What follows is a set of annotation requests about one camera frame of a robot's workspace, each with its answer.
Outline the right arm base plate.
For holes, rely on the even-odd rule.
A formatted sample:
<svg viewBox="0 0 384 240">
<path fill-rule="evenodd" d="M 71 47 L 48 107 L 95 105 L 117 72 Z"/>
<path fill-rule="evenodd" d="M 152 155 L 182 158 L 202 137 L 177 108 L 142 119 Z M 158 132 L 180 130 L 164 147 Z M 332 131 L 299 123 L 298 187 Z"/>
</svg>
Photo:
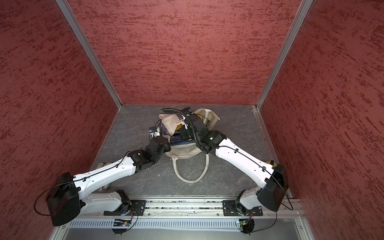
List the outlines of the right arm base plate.
<svg viewBox="0 0 384 240">
<path fill-rule="evenodd" d="M 260 217 L 263 216 L 262 208 L 255 207 L 252 210 L 248 210 L 238 201 L 233 200 L 223 200 L 223 212 L 224 216 L 243 216 L 243 217 Z"/>
</svg>

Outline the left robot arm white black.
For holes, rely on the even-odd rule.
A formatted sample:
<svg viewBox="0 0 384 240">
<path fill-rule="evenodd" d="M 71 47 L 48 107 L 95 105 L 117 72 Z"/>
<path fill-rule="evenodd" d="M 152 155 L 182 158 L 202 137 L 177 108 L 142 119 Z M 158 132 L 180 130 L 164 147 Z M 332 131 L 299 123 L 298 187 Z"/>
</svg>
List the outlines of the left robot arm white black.
<svg viewBox="0 0 384 240">
<path fill-rule="evenodd" d="M 52 224 L 58 227 L 80 215 L 115 212 L 120 206 L 127 205 L 129 198 L 123 191 L 93 193 L 116 180 L 150 168 L 162 154 L 170 150 L 168 139 L 157 136 L 150 140 L 145 149 L 128 151 L 120 160 L 105 167 L 74 176 L 69 172 L 61 174 L 46 196 Z"/>
</svg>

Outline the cream canvas tote bag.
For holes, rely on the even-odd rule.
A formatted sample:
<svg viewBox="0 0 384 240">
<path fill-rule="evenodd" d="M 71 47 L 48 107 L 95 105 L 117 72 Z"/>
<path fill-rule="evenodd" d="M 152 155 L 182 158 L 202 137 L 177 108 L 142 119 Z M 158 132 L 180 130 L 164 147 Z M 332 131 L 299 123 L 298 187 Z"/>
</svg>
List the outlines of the cream canvas tote bag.
<svg viewBox="0 0 384 240">
<path fill-rule="evenodd" d="M 207 125 L 210 131 L 213 129 L 216 122 L 220 119 L 218 115 L 210 109 L 198 109 L 193 112 L 189 107 L 184 108 L 182 110 L 174 108 L 164 108 L 161 109 L 161 114 L 159 115 L 159 119 L 161 122 L 159 126 L 161 132 L 160 136 L 167 138 L 170 142 L 170 136 L 172 136 L 176 131 L 179 131 L 181 127 L 183 127 L 185 124 L 182 114 L 196 114 L 200 116 L 200 118 L 203 119 L 204 123 Z M 210 157 L 208 153 L 206 153 L 205 168 L 202 174 L 196 180 L 187 180 L 183 178 L 177 168 L 177 160 L 189 159 L 200 153 L 204 153 L 204 147 L 204 144 L 194 142 L 194 144 L 171 146 L 171 151 L 166 153 L 166 155 L 172 159 L 175 174 L 181 181 L 187 184 L 195 184 L 205 176 L 210 163 Z"/>
</svg>

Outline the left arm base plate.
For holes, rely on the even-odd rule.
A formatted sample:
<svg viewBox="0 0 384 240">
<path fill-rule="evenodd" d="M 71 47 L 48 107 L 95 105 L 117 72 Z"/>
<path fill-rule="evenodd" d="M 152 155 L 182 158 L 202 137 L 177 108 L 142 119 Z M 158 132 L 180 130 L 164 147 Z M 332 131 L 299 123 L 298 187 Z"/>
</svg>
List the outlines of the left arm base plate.
<svg viewBox="0 0 384 240">
<path fill-rule="evenodd" d="M 123 202 L 115 211 L 104 211 L 104 216 L 142 216 L 145 211 L 147 201 L 145 200 L 130 200 Z"/>
</svg>

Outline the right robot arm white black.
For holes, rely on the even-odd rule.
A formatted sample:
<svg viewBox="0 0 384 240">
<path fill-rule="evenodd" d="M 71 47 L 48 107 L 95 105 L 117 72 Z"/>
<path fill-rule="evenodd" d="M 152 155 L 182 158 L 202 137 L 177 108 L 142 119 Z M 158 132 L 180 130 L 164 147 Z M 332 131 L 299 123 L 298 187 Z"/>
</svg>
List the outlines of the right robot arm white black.
<svg viewBox="0 0 384 240">
<path fill-rule="evenodd" d="M 265 207 L 277 212 L 288 190 L 288 174 L 281 165 L 263 162 L 234 144 L 226 135 L 209 130 L 196 114 L 184 115 L 185 131 L 204 153 L 212 153 L 245 173 L 256 187 L 244 190 L 236 199 L 238 212 L 242 214 L 255 207 Z"/>
</svg>

